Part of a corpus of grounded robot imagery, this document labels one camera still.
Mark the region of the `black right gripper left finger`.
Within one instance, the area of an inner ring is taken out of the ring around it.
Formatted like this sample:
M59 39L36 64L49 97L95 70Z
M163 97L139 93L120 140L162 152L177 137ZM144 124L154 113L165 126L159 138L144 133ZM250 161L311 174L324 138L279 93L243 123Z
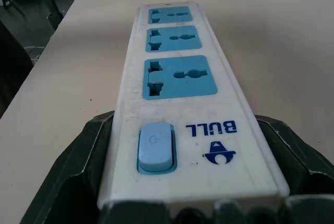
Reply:
M96 224L114 111L96 115L59 155L20 224Z

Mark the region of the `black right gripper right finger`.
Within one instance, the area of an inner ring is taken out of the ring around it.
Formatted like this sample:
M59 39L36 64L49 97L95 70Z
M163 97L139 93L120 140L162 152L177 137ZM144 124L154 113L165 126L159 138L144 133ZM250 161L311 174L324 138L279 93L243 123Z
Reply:
M255 116L291 195L334 194L334 165L283 121Z

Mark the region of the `white power strip blue sockets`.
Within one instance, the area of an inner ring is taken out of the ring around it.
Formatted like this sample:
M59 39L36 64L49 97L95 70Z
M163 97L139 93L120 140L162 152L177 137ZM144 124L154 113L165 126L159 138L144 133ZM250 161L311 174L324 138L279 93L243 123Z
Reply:
M276 207L289 186L195 2L143 5L127 49L97 204Z

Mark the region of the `dark rounded object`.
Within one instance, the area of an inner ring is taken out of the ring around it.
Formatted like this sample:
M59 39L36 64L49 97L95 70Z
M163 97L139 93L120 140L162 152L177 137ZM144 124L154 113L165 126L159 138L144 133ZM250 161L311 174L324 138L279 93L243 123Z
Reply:
M0 21L0 118L32 68L26 50Z

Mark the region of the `black metal stand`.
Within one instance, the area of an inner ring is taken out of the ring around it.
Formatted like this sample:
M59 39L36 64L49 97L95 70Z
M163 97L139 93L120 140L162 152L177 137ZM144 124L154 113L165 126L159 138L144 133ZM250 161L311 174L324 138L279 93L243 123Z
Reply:
M47 18L53 29L56 30L63 20L63 14L59 11L55 0L45 0L45 2L50 11L50 14Z

